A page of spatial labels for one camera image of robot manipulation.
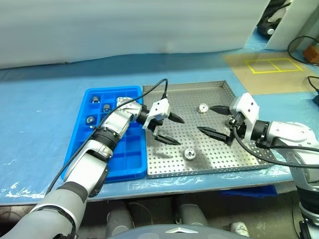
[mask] table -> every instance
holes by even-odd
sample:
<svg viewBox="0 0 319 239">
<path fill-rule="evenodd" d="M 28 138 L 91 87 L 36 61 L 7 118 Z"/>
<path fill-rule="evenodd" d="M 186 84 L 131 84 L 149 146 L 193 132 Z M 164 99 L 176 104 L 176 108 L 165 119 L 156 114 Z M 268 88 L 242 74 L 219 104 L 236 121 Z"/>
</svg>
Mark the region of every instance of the table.
<svg viewBox="0 0 319 239">
<path fill-rule="evenodd" d="M 253 38 L 245 49 L 262 51 Z M 246 92 L 222 52 L 126 55 L 73 64 L 0 70 L 0 205 L 35 204 L 63 164 L 84 92 L 88 88 L 226 80 L 236 95 Z M 254 96 L 261 120 L 298 121 L 319 135 L 314 93 Z M 288 168 L 162 179 L 103 186 L 92 200 L 132 198 L 242 188 L 291 181 Z M 56 186 L 62 184 L 59 179 Z"/>
</svg>

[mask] blue box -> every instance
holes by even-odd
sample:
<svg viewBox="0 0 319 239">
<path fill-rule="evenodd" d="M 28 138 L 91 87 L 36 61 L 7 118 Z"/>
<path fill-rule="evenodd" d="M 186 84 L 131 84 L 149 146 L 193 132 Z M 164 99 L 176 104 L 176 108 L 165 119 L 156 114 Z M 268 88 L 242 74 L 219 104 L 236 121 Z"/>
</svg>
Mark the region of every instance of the blue box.
<svg viewBox="0 0 319 239">
<path fill-rule="evenodd" d="M 91 134 L 93 130 L 90 126 L 97 126 L 107 114 L 103 112 L 103 105 L 109 104 L 111 109 L 114 109 L 118 97 L 135 98 L 141 94 L 139 86 L 88 89 L 83 97 L 64 164 Z M 92 103 L 94 96 L 99 98 L 99 103 Z M 137 102 L 142 104 L 143 100 L 139 99 Z M 95 120 L 87 124 L 86 119 L 89 116 L 93 116 Z M 130 124 L 123 138 L 118 142 L 108 167 L 109 174 L 106 183 L 145 177 L 147 172 L 146 140 L 142 125 L 136 122 Z"/>
<path fill-rule="evenodd" d="M 274 185 L 220 190 L 219 193 L 227 196 L 238 195 L 253 198 L 276 197 L 278 195 Z"/>
</svg>

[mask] metal sheet with holes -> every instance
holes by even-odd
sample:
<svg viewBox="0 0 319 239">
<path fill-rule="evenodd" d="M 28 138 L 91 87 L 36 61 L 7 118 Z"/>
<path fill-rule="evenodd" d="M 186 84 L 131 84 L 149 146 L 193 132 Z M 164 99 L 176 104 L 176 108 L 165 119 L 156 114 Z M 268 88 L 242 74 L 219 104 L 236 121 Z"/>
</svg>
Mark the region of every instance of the metal sheet with holes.
<svg viewBox="0 0 319 239">
<path fill-rule="evenodd" d="M 151 86 L 144 86 L 144 92 Z M 160 99 L 163 87 L 158 87 L 144 97 L 144 104 L 149 107 Z M 234 141 L 231 147 L 217 140 L 210 139 L 196 127 L 208 126 L 219 132 L 229 134 L 225 125 L 229 117 L 213 111 L 200 114 L 198 106 L 205 103 L 230 105 L 235 95 L 225 81 L 191 84 L 173 84 L 168 86 L 168 100 L 171 111 L 181 116 L 185 124 L 165 120 L 159 128 L 161 134 L 171 136 L 181 143 L 180 146 L 165 145 L 154 140 L 150 131 L 146 132 L 148 176 L 151 178 L 233 172 L 270 167 L 272 164 L 256 159 Z M 264 157 L 276 159 L 269 150 L 249 147 Z M 184 150 L 193 148 L 196 157 L 192 161 L 184 158 Z"/>
</svg>

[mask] robotic arm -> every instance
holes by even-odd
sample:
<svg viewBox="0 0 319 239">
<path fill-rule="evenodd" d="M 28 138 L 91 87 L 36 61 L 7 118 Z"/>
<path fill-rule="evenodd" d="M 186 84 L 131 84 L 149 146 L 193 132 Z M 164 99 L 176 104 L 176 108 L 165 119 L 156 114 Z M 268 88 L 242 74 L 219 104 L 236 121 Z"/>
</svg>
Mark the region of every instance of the robotic arm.
<svg viewBox="0 0 319 239">
<path fill-rule="evenodd" d="M 49 192 L 2 239 L 75 239 L 87 199 L 100 192 L 109 171 L 108 161 L 130 122 L 138 122 L 144 129 L 151 130 L 155 140 L 180 145 L 175 139 L 159 133 L 159 126 L 166 118 L 184 123 L 170 110 L 166 94 L 153 103 L 150 110 L 131 98 L 117 98 L 117 107 L 75 153 L 67 169 L 65 183 Z"/>
<path fill-rule="evenodd" d="M 213 128 L 198 127 L 202 133 L 228 146 L 236 139 L 257 158 L 290 167 L 304 217 L 304 221 L 300 222 L 301 239 L 319 238 L 319 142 L 315 133 L 301 123 L 258 120 L 259 106 L 249 93 L 236 98 L 230 107 L 212 106 L 210 109 L 222 115 L 232 115 L 230 135 Z M 248 149 L 241 138 L 247 143 L 255 141 L 259 148 L 275 149 L 287 163 L 263 158 Z"/>
</svg>

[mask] tabletop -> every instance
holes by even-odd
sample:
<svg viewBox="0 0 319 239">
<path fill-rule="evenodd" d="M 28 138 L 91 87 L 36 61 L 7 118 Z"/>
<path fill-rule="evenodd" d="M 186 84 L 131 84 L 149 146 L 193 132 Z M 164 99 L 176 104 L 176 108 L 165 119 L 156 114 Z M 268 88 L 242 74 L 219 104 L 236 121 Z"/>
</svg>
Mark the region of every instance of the tabletop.
<svg viewBox="0 0 319 239">
<path fill-rule="evenodd" d="M 263 41 L 231 53 L 263 51 Z M 63 164 L 84 92 L 88 88 L 227 81 L 235 95 L 246 89 L 223 54 L 141 54 L 72 64 L 0 70 L 0 205 L 35 204 Z M 319 72 L 318 67 L 309 66 Z M 297 121 L 319 135 L 314 93 L 254 95 L 261 120 Z M 291 181 L 289 169 L 216 173 L 105 184 L 92 200 L 132 198 Z M 56 186 L 63 182 L 59 179 Z"/>
</svg>

